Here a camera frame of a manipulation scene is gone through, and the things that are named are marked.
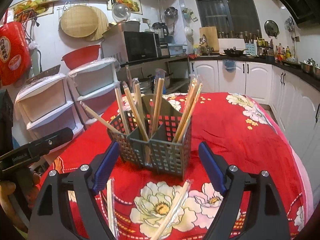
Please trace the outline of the person's left hand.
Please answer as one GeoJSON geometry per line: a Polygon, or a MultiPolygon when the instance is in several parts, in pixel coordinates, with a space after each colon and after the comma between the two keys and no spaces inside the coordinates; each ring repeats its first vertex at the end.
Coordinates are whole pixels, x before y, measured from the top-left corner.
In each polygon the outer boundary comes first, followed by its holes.
{"type": "MultiPolygon", "coordinates": [[[[28,209],[32,210],[37,195],[39,194],[39,183],[41,176],[37,173],[33,173],[33,187],[29,190],[23,199],[26,200],[28,204],[28,209]]],[[[1,208],[4,211],[7,218],[12,222],[13,226],[23,232],[28,232],[28,227],[22,218],[23,211],[20,211],[21,207],[17,197],[15,196],[16,184],[11,181],[1,181],[1,208]]]]}

